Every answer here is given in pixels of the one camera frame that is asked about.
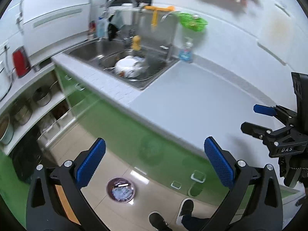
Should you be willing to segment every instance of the kitchen sink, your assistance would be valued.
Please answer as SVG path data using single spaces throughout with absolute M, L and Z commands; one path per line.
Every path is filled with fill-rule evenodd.
M 178 61 L 177 58 L 173 57 L 171 57 L 169 61 L 166 61 L 166 53 L 150 48 L 143 47 L 140 51 L 126 49 L 122 41 L 118 41 L 117 39 L 108 41 L 106 39 L 96 38 L 71 47 L 64 53 L 96 69 L 107 72 L 139 90 L 144 90 L 163 72 Z M 126 56 L 139 56 L 145 58 L 145 72 L 134 78 L 124 78 L 115 74 L 115 64 Z

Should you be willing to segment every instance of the metal screw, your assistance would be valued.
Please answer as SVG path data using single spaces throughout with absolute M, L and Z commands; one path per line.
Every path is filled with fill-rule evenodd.
M 238 161 L 238 165 L 239 165 L 240 167 L 244 167 L 244 166 L 246 166 L 246 162 L 244 162 L 243 160 L 239 160 L 239 161 Z
M 64 163 L 64 166 L 66 167 L 70 167 L 73 164 L 73 162 L 71 160 L 68 160 Z
M 43 169 L 43 165 L 42 164 L 39 164 L 36 166 L 36 170 L 42 170 Z
M 268 170 L 273 170 L 273 169 L 274 169 L 274 167 L 273 167 L 272 164 L 267 164 L 267 165 L 266 165 L 266 168 L 267 168 Z

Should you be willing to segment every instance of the cabinet handle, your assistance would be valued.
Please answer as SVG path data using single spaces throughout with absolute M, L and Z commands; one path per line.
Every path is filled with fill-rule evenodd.
M 66 80 L 68 80 L 68 81 L 70 81 L 70 80 L 72 79 L 72 78 L 69 77 L 68 75 L 64 76 L 64 78 L 65 78 Z
M 203 180 L 198 180 L 195 178 L 195 172 L 192 173 L 192 175 L 190 176 L 190 178 L 196 182 L 199 182 L 199 183 L 204 183 L 205 182 L 205 177 Z
M 180 186 L 180 187 L 176 187 L 176 186 L 174 186 L 174 185 L 173 185 L 173 183 L 174 183 L 174 182 L 176 182 L 176 181 L 173 181 L 173 182 L 171 183 L 171 185 L 170 185 L 170 186 L 171 186 L 171 187 L 173 187 L 173 188 L 175 188 L 175 189 L 181 189 L 181 187 L 182 187 L 182 186 Z
M 82 91 L 85 89 L 85 88 L 80 87 L 79 83 L 75 84 L 75 88 L 78 89 L 79 91 Z

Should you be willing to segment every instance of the shoe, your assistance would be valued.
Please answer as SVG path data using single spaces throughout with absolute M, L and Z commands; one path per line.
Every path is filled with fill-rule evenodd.
M 149 214 L 149 222 L 156 230 L 164 230 L 168 226 L 168 223 L 165 222 L 160 213 L 156 211 Z
M 186 198 L 182 201 L 179 213 L 177 214 L 177 225 L 183 225 L 182 224 L 182 218 L 184 215 L 192 215 L 193 212 L 193 201 L 189 198 Z

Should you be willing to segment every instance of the red appliance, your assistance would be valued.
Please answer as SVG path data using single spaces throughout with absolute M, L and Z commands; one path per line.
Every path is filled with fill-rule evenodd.
M 13 56 L 13 63 L 16 68 L 17 76 L 18 78 L 21 78 L 25 74 L 27 74 L 31 69 L 25 49 L 23 47 L 16 49 L 13 52 L 12 56 Z

